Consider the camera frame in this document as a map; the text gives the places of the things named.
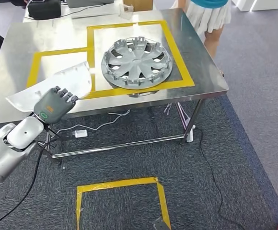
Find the gray floor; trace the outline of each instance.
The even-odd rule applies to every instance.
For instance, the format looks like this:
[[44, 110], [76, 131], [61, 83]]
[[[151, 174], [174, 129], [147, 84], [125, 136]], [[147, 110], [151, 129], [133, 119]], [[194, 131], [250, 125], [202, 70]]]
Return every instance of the gray floor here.
[[[195, 103], [184, 103], [193, 111]], [[178, 112], [163, 113], [165, 106], [131, 110], [114, 126], [89, 132], [88, 138], [60, 143], [52, 152], [73, 151], [122, 141], [157, 138], [181, 133]], [[97, 115], [64, 120], [54, 130], [73, 124], [97, 127], [115, 119]], [[218, 99], [208, 100], [196, 122], [204, 130], [202, 148], [224, 195], [221, 213], [239, 222], [247, 230], [275, 230], [274, 207], [267, 203], [255, 175], [236, 139], [235, 131]], [[71, 131], [61, 132], [62, 137]], [[210, 168], [200, 154], [200, 132], [191, 145], [169, 141], [110, 150], [64, 159], [61, 166], [45, 157], [32, 192], [20, 207], [0, 223], [0, 229], [74, 230], [76, 186], [121, 179], [158, 177], [165, 188], [174, 230], [237, 230], [235, 224], [218, 214], [219, 193]], [[0, 217], [15, 205], [27, 189], [37, 155], [30, 155], [5, 183], [0, 184]], [[137, 185], [86, 192], [82, 196], [81, 230], [153, 229], [152, 221], [161, 215], [156, 186]]]
[[20, 23], [25, 10], [11, 3], [0, 3], [0, 35], [5, 37], [11, 23]]
[[[156, 0], [159, 9], [173, 0]], [[20, 8], [0, 4], [0, 34]], [[239, 12], [224, 31], [216, 63], [226, 74], [228, 94], [250, 141], [278, 194], [278, 10]]]

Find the cardboard box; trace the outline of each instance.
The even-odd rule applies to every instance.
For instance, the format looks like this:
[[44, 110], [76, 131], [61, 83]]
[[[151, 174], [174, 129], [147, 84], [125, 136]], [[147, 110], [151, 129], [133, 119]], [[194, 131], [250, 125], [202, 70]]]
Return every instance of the cardboard box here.
[[123, 4], [133, 6], [134, 12], [153, 10], [153, 0], [123, 0]]

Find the metal table top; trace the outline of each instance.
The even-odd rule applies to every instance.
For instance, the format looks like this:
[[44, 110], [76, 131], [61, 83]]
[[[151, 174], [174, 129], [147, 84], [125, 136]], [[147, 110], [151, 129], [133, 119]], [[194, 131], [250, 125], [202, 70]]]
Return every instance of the metal table top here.
[[[34, 70], [32, 63], [36, 52], [87, 47], [87, 27], [95, 25], [166, 21], [177, 47], [195, 86], [162, 89], [153, 93], [104, 96], [80, 100], [66, 117], [100, 114], [122, 109], [154, 106], [179, 101], [211, 98], [228, 91], [226, 81], [205, 50], [199, 37], [181, 9], [165, 11], [144, 11], [134, 13], [130, 19], [118, 15], [86, 18], [59, 18], [31, 23], [17, 23], [8, 31], [0, 51], [0, 125], [19, 121], [27, 113], [20, 112], [5, 97], [27, 88], [27, 79]], [[104, 51], [114, 41], [131, 36], [144, 36], [159, 41], [168, 50], [164, 32], [156, 24], [98, 29], [94, 31], [95, 89], [114, 88], [100, 75], [100, 61]], [[55, 72], [89, 59], [87, 52], [57, 54], [40, 59], [36, 81], [42, 81]], [[180, 71], [174, 63], [171, 81], [181, 79]]]

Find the white skirt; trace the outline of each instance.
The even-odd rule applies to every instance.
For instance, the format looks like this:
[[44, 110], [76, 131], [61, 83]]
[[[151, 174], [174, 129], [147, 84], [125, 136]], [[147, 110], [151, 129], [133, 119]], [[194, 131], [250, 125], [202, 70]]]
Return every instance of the white skirt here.
[[[208, 31], [222, 28], [224, 24], [229, 24], [231, 19], [231, 0], [220, 8], [210, 9], [196, 5], [190, 0], [187, 0], [186, 15], [189, 18], [192, 26], [199, 34]], [[175, 0], [171, 8], [178, 8], [178, 1]]]

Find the yellow tape square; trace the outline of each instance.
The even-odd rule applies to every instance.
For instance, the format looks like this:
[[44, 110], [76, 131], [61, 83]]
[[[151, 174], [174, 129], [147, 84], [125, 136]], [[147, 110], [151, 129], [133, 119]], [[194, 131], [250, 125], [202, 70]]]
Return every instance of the yellow tape square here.
[[148, 22], [139, 22], [139, 23], [121, 23], [121, 24], [108, 24], [108, 25], [97, 25], [97, 26], [88, 26], [87, 27], [87, 47], [82, 48], [74, 48], [74, 49], [65, 49], [65, 50], [53, 50], [53, 51], [44, 51], [44, 52], [36, 52], [34, 53], [33, 64], [30, 69], [30, 76], [27, 79], [27, 88], [31, 87], [37, 83], [38, 73], [40, 67], [41, 59], [43, 56], [51, 55], [60, 55], [60, 54], [70, 54], [77, 52], [87, 52], [87, 61], [90, 68], [95, 67], [95, 54], [94, 54], [94, 31], [97, 29], [107, 29], [107, 28], [119, 28], [119, 27], [129, 27], [134, 25], [161, 25], [163, 33], [165, 34], [167, 43], [168, 44], [173, 58], [181, 73], [182, 80], [174, 80], [174, 81], [165, 81], [159, 85], [156, 85], [147, 89], [141, 90], [128, 90], [123, 88], [116, 89], [108, 89], [108, 90], [96, 90], [96, 78], [94, 73], [91, 73], [92, 79], [92, 90], [91, 92], [85, 97], [85, 99], [98, 98], [98, 97], [107, 97], [115, 95], [125, 95], [125, 94], [133, 94], [133, 93], [144, 93], [144, 92], [152, 92], [159, 90], [166, 89], [175, 89], [182, 87], [192, 87], [194, 86], [193, 80], [191, 78], [189, 71], [187, 69], [182, 56], [181, 55], [178, 47], [175, 43], [174, 37], [171, 33], [169, 27], [166, 21], [148, 21]]
[[79, 218], [80, 218], [80, 210], [82, 207], [82, 193], [96, 191], [96, 190], [100, 190], [100, 189], [125, 187], [125, 186], [140, 185], [140, 184], [154, 184], [154, 183], [157, 185], [157, 191], [159, 197], [159, 203], [160, 203], [160, 208], [162, 210], [162, 220], [171, 229], [170, 219], [168, 217], [167, 204], [165, 202], [164, 187], [161, 185], [158, 181], [158, 178], [156, 177], [147, 177], [147, 178], [139, 178], [139, 179], [130, 179], [130, 180], [122, 180], [122, 181], [106, 182], [106, 183], [100, 183], [100, 184], [77, 186], [77, 195], [76, 195], [77, 230], [79, 230]]

